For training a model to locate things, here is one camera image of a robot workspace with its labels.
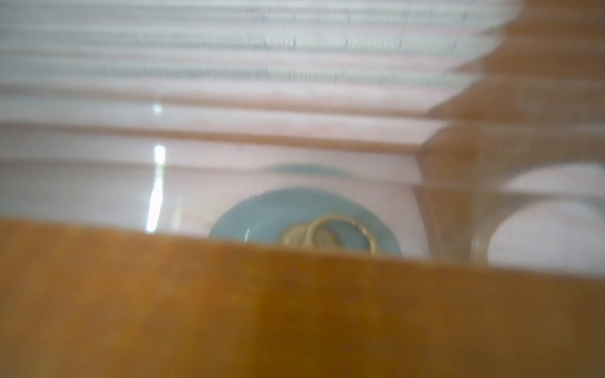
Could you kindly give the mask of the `blue canister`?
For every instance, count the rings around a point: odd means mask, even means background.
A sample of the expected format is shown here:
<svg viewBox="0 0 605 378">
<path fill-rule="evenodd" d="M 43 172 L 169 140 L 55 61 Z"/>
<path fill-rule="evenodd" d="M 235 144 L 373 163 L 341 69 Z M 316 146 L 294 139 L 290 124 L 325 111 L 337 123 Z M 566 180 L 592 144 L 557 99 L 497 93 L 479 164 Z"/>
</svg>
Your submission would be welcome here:
<svg viewBox="0 0 605 378">
<path fill-rule="evenodd" d="M 392 230 L 374 213 L 345 197 L 310 187 L 246 199 L 219 217 L 209 237 L 362 255 L 402 254 Z"/>
</svg>

